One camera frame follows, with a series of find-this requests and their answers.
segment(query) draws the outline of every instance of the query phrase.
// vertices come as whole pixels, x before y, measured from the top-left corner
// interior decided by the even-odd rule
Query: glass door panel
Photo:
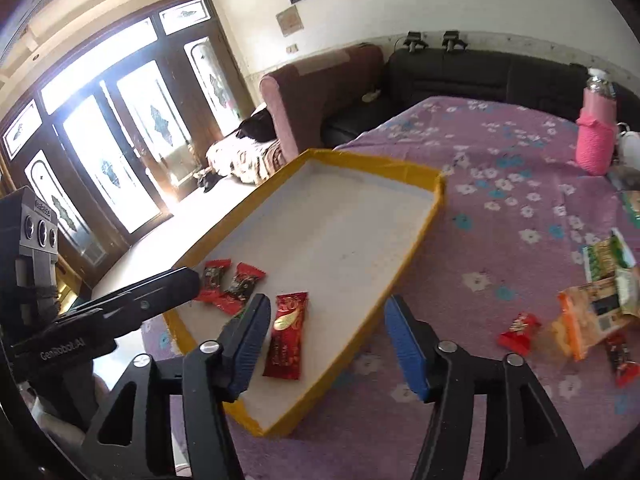
[[[156,62],[130,72],[116,85],[149,152],[164,167],[172,185],[178,187],[191,179],[200,165]]]
[[[95,187],[129,233],[160,213],[113,138],[95,97],[76,107],[63,128]]]
[[[241,112],[209,38],[187,43],[184,51],[220,131],[228,136],[240,124]]]
[[[60,186],[42,150],[31,159],[24,173],[38,197],[58,213],[58,227],[69,243],[92,266],[97,267],[107,253]]]

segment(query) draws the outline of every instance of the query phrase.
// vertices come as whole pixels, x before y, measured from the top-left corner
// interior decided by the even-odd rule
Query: floor
[[[208,193],[201,189],[191,193],[175,207],[172,218],[138,241],[117,261],[94,288],[93,299],[169,269],[187,248],[254,189],[225,177]],[[140,330],[116,341],[118,348],[114,352],[94,360],[94,373],[109,388],[113,388],[131,360],[145,351]],[[174,458],[176,464],[186,462],[175,441]]]

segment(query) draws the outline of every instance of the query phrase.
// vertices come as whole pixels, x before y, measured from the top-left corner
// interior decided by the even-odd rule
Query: cardboard tray
[[[353,359],[444,202],[437,170],[377,156],[308,150],[258,187],[178,261],[231,258],[267,272],[256,292],[309,292],[299,381],[262,376],[225,408],[256,436],[285,436]],[[215,338],[229,316],[191,301],[164,314],[179,349]]]

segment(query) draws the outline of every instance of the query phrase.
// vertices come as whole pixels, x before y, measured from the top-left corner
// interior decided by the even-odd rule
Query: purple bed sheet
[[[551,322],[558,291],[585,282],[581,249],[618,227],[635,250],[640,232],[614,189],[573,161],[577,127],[493,102],[429,98],[341,146],[440,168],[447,205],[396,286],[415,316],[471,354],[501,358],[496,343],[520,311]],[[640,332],[631,328],[632,355]],[[177,352],[161,318],[143,338],[157,358]],[[585,465],[640,423],[640,381],[618,389],[604,348],[564,366],[531,356]],[[176,403],[172,420],[178,418]],[[484,402],[476,412],[465,478],[477,478]],[[249,478],[408,479],[431,407],[408,389],[383,326],[289,438],[251,437],[230,422]],[[174,428],[184,444],[183,428]]]

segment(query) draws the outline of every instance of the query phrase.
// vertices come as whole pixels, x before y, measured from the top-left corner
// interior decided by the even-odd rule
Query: pink sofa
[[[383,65],[378,46],[361,44],[300,59],[264,76],[260,92],[285,160],[320,148],[322,120],[375,90]]]

